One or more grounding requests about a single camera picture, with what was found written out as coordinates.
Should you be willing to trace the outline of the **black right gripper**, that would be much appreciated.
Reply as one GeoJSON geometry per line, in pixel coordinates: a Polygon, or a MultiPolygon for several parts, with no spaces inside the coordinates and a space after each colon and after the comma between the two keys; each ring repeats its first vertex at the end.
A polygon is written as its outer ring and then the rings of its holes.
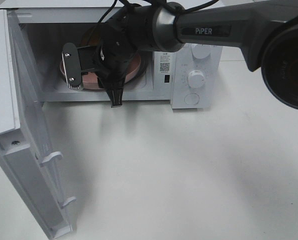
{"type": "Polygon", "coordinates": [[[120,21],[107,21],[100,25],[100,43],[97,57],[100,67],[96,71],[111,107],[122,106],[127,67],[131,63],[137,48],[131,43],[127,29],[120,21]]]}

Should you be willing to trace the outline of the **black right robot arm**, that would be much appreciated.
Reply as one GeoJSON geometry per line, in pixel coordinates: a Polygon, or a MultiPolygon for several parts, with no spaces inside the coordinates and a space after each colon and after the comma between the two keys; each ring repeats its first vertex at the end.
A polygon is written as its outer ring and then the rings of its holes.
{"type": "Polygon", "coordinates": [[[239,48],[261,70],[271,94],[298,110],[298,0],[265,0],[184,9],[177,2],[128,1],[101,27],[94,60],[113,106],[122,104],[126,69],[138,51],[177,52],[185,44],[239,48]]]}

